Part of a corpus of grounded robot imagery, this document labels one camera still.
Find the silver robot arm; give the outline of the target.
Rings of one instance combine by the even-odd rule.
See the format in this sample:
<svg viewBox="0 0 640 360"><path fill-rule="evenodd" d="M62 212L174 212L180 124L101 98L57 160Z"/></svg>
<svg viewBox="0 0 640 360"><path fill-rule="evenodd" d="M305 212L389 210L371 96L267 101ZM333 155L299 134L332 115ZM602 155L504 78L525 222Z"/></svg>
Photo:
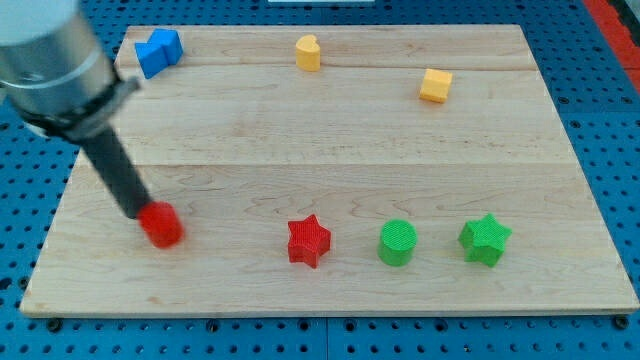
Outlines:
<svg viewBox="0 0 640 360"><path fill-rule="evenodd" d="M79 143L139 82L119 76L78 0L1 0L1 87L36 132Z"/></svg>

